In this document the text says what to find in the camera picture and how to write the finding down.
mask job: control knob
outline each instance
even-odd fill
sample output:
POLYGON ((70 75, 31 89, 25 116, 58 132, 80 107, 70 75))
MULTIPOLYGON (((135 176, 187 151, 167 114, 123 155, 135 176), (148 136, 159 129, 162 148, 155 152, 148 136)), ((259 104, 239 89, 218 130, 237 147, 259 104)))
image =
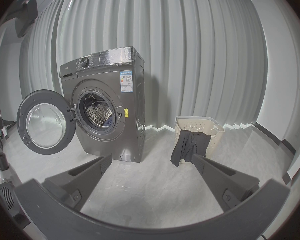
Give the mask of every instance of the control knob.
POLYGON ((88 64, 89 64, 89 59, 87 57, 83 57, 80 61, 80 66, 84 68, 88 66, 88 64))

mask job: door glass window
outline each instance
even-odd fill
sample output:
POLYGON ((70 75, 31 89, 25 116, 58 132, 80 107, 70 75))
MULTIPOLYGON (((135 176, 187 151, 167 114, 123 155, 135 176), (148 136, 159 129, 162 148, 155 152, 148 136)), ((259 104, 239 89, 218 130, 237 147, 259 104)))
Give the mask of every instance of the door glass window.
POLYGON ((28 113, 26 129, 31 141, 38 147, 49 149, 56 146, 66 133, 66 119, 54 105, 42 103, 28 113))

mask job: open washer door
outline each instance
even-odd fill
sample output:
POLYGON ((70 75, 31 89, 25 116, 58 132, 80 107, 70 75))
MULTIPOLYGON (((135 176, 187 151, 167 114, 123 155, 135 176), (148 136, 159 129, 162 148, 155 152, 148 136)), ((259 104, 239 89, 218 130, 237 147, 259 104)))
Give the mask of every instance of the open washer door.
POLYGON ((51 90, 37 90, 21 103, 17 128, 32 151, 51 155, 63 150, 76 132, 76 114, 69 102, 51 90))

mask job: black garment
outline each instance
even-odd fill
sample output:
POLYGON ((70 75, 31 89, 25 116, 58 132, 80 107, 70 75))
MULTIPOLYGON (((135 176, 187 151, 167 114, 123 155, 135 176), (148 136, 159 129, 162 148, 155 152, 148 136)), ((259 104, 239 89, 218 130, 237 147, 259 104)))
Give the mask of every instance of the black garment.
POLYGON ((181 130, 170 161, 178 167, 181 159, 191 162, 193 154, 205 157, 210 140, 211 135, 206 135, 202 132, 181 130))
POLYGON ((196 153, 194 154, 201 155, 206 157, 207 148, 211 140, 211 135, 204 134, 203 132, 194 132, 195 137, 195 147, 196 153))

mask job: white laundry basket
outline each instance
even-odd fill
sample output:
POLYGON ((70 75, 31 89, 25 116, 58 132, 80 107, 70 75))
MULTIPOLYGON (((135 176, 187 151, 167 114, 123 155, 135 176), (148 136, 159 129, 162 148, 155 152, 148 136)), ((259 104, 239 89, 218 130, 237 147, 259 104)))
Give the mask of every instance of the white laundry basket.
MULTIPOLYGON (((225 132, 225 129, 213 118, 200 116, 177 116, 175 122, 175 129, 175 146, 178 142, 181 130, 211 135, 211 140, 209 142, 206 153, 207 158, 211 158, 213 151, 215 150, 223 133, 225 132)), ((180 163, 187 164, 190 162, 185 162, 184 159, 181 159, 180 163)))

